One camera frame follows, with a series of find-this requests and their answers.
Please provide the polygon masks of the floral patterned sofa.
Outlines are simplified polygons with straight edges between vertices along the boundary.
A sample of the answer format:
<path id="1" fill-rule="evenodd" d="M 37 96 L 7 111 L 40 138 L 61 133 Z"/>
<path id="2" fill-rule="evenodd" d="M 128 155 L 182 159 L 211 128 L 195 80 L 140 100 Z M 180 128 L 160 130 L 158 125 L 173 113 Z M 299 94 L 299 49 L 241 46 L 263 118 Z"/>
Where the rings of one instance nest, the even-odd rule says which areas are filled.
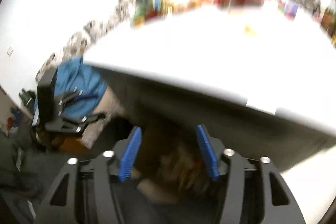
<path id="1" fill-rule="evenodd" d="M 88 22 L 80 31 L 70 37 L 61 51 L 50 55 L 38 70 L 35 76 L 36 82 L 42 78 L 47 69 L 57 67 L 73 57 L 84 55 L 92 45 L 96 44 L 122 22 L 131 20 L 134 17 L 135 8 L 136 0 L 118 0 L 117 6 L 109 18 L 103 21 L 92 20 Z"/>

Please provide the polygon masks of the blue cloth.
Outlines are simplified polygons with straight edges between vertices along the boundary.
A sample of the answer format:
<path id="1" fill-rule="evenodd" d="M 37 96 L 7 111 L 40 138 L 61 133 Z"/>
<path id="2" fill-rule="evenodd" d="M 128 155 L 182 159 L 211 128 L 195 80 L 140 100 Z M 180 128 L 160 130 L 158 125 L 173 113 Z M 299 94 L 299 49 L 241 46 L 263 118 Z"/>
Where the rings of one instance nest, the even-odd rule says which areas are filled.
<path id="1" fill-rule="evenodd" d="M 102 80 L 91 66 L 83 63 L 82 57 L 73 57 L 72 59 L 54 67 L 58 69 L 55 85 L 55 96 L 65 92 L 79 91 L 83 96 L 92 95 L 92 98 L 82 99 L 79 102 L 68 106 L 64 112 L 71 118 L 78 118 L 84 115 L 92 115 L 94 109 L 100 103 L 106 92 L 107 84 Z"/>

